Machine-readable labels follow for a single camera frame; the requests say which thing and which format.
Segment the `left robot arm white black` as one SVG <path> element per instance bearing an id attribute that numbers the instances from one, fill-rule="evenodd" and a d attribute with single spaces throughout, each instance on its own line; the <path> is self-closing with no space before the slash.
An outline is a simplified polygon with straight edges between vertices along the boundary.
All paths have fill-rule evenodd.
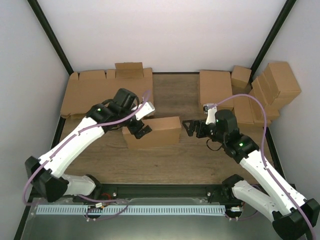
<path id="1" fill-rule="evenodd" d="M 139 98 L 135 93 L 120 88 L 113 98 L 93 105 L 78 126 L 47 153 L 25 161 L 28 180 L 23 188 L 32 186 L 49 203 L 63 196 L 77 196 L 99 203 L 102 184 L 92 175 L 66 174 L 70 164 L 94 141 L 108 132 L 126 127 L 136 139 L 152 131 L 142 119 L 155 112 L 149 101 L 151 90 Z"/>

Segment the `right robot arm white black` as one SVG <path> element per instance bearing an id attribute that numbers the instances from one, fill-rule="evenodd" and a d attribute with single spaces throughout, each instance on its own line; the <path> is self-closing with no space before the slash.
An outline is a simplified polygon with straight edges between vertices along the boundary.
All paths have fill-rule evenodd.
<path id="1" fill-rule="evenodd" d="M 306 236 L 316 239 L 314 227 L 320 214 L 315 199 L 306 199 L 266 160 L 262 148 L 240 133 L 236 116 L 230 110 L 207 110 L 203 120 L 182 122 L 188 136 L 207 138 L 221 144 L 224 152 L 247 170 L 264 191 L 252 187 L 234 174 L 223 181 L 222 195 L 229 202 L 239 199 L 264 215 L 283 240 Z"/>

